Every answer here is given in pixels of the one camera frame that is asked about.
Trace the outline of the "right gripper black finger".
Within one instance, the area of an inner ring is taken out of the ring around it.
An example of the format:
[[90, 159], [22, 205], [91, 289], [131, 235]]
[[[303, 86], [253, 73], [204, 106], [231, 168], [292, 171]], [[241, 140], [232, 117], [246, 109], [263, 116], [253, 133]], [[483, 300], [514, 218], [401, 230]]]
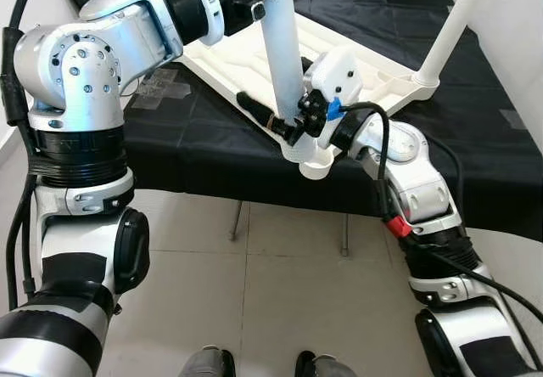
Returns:
[[236, 100], [240, 108], [247, 112], [260, 127], [271, 130], [280, 137], [288, 137], [294, 133], [294, 128], [287, 124], [283, 118], [276, 117], [271, 109], [244, 91], [237, 93]]

